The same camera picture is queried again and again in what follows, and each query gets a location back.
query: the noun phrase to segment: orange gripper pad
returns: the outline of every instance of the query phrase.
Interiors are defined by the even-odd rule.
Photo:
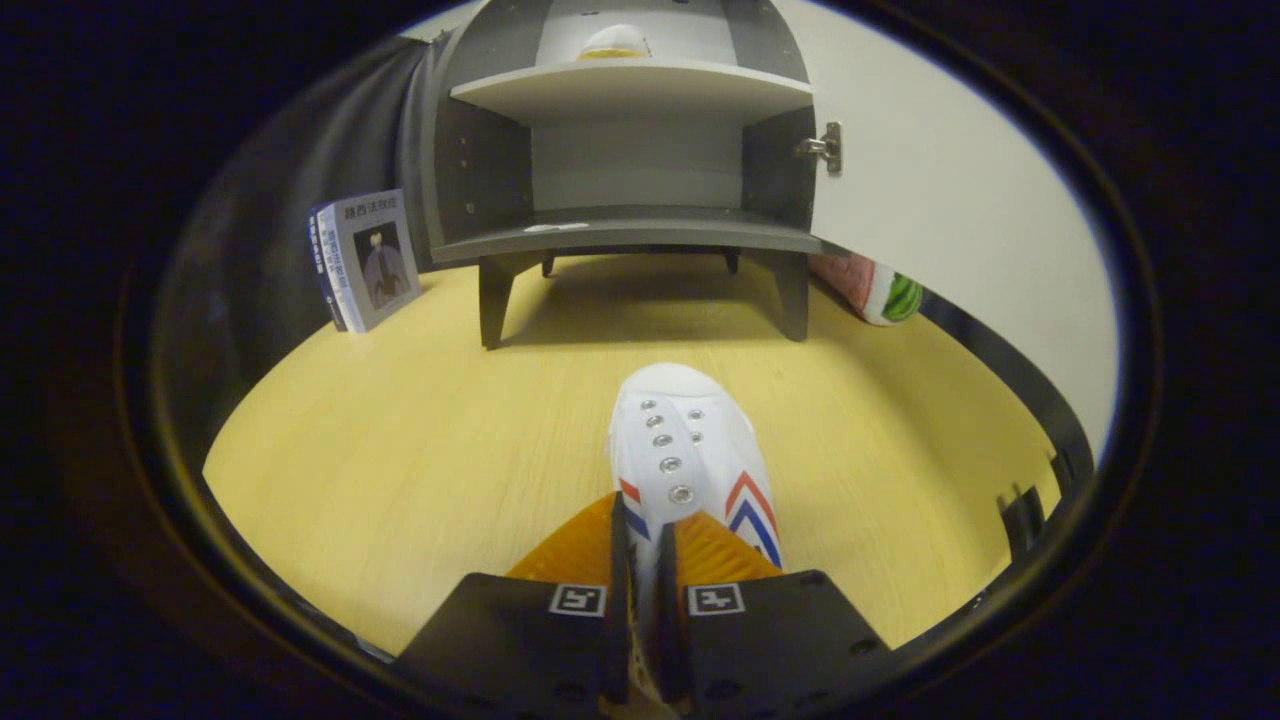
[[[676,587],[739,583],[782,574],[732,530],[705,512],[676,523]],[[685,598],[681,593],[681,606]]]
[[[609,493],[556,529],[507,573],[508,578],[577,585],[609,584]]]

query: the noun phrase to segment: black fabric panel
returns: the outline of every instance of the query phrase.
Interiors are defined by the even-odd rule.
[[[690,689],[689,652],[681,632],[680,585],[676,584],[676,525],[667,523],[658,546],[658,578],[654,592],[657,632],[649,639],[649,667],[663,702],[677,702]]]
[[[982,360],[1032,411],[1062,459],[1055,473],[1064,500],[1074,486],[1093,478],[1093,452],[1075,411],[1034,363],[995,331],[933,291],[925,290],[920,314]]]
[[[613,493],[609,511],[609,594],[604,611],[604,652],[600,653],[600,694],[614,703],[625,703],[630,688],[627,664],[631,661],[631,624],[627,606],[631,601],[631,580],[627,568],[630,539],[627,538],[626,505],[622,491]]]
[[[690,606],[709,592],[717,606],[739,611],[686,620],[694,705],[686,717],[863,717],[826,712],[840,694],[873,687],[896,657],[836,583],[805,570],[732,584],[737,602],[723,585],[690,593]]]
[[[558,588],[573,587],[470,573],[392,670],[460,720],[598,720],[605,619],[556,612]]]
[[[329,323],[308,210],[396,187],[406,88],[426,45],[393,37],[308,88],[253,135],[191,215],[156,302],[156,389],[186,457]]]

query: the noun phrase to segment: white sneaker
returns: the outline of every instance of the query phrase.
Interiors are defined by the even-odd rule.
[[[607,452],[636,557],[636,623],[653,624],[662,528],[699,510],[778,569],[773,496],[755,429],[724,388],[685,365],[641,368],[618,389]]]

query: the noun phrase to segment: light wood surface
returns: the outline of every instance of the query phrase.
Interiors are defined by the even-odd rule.
[[[524,126],[717,115],[739,126],[813,104],[809,85],[736,65],[625,58],[535,65],[454,87],[451,95]]]
[[[470,571],[500,574],[611,489],[620,383],[657,361],[724,386],[754,423],[787,570],[826,570],[887,643],[1009,562],[997,497],[1059,500],[1048,439],[927,319],[876,328],[820,290],[791,342],[771,275],[718,256],[559,259],[516,279],[480,346],[475,268],[369,334],[317,331],[221,429],[205,477],[308,602],[398,653]]]

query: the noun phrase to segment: book cover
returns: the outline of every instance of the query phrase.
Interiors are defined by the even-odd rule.
[[[333,318],[333,325],[338,328],[338,332],[347,331],[347,322],[342,316],[342,309],[338,305],[338,299],[333,291],[333,281],[329,279],[329,268],[324,261],[324,246],[320,242],[320,225],[317,218],[319,208],[312,208],[311,213],[307,215],[307,237],[311,240],[311,261],[316,268],[316,279],[320,283],[320,293],[324,296],[325,305],[329,307],[329,316]]]
[[[422,288],[401,190],[325,206],[317,218],[324,260],[347,328],[369,332]]]

